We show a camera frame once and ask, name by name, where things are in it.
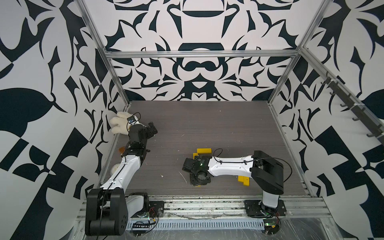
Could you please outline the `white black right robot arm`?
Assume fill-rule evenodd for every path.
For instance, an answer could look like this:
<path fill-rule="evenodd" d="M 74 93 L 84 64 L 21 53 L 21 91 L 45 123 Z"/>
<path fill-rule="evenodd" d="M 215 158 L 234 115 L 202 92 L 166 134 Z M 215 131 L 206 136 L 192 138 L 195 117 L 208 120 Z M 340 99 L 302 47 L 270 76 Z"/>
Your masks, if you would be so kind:
<path fill-rule="evenodd" d="M 262 189 L 259 202 L 246 203 L 251 218 L 272 218 L 278 215 L 280 196 L 284 193 L 284 166 L 277 159 L 262 151 L 238 158 L 221 158 L 211 149 L 198 149 L 192 158 L 186 158 L 182 170 L 190 175 L 193 186 L 204 186 L 212 177 L 237 176 L 254 180 Z"/>

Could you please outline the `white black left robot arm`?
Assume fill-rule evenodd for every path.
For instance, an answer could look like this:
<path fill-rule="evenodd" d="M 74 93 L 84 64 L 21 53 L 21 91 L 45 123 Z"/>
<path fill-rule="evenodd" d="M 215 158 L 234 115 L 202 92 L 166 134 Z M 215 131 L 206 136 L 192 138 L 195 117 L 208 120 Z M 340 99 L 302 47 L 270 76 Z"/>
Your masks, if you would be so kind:
<path fill-rule="evenodd" d="M 127 197 L 125 190 L 149 152 L 148 139 L 157 133 L 152 122 L 130 127 L 130 141 L 122 154 L 118 169 L 101 187 L 91 189 L 87 195 L 86 236 L 121 236 L 126 231 L 129 219 L 149 206 L 147 194 Z"/>

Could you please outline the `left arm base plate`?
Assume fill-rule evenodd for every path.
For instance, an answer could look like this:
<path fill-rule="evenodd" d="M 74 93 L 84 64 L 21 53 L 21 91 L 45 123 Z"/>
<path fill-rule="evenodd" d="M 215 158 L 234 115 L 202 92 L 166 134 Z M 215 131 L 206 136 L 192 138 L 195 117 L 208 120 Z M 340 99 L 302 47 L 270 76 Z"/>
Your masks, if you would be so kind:
<path fill-rule="evenodd" d="M 150 218 L 160 218 L 163 216 L 165 210 L 164 201 L 150 201 L 149 202 L 149 217 Z"/>

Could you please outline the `yellow block top bar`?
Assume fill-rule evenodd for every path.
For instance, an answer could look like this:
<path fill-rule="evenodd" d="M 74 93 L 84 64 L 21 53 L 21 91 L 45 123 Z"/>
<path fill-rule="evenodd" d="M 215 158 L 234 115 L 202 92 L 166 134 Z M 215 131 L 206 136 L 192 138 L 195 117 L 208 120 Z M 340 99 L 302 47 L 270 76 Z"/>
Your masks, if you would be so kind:
<path fill-rule="evenodd" d="M 198 155 L 202 155 L 202 154 L 212 154 L 212 149 L 210 148 L 200 148 L 200 149 L 197 149 L 197 154 Z"/>

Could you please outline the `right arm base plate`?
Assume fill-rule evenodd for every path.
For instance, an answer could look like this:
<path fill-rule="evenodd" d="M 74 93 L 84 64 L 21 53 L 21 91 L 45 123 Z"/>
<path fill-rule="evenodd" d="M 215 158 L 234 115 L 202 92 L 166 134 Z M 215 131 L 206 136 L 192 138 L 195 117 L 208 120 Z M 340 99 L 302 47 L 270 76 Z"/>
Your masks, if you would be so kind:
<path fill-rule="evenodd" d="M 265 207 L 261 200 L 245 200 L 245 210 L 248 217 L 251 218 L 274 218 L 286 215 L 286 206 L 283 200 L 278 200 L 277 208 Z"/>

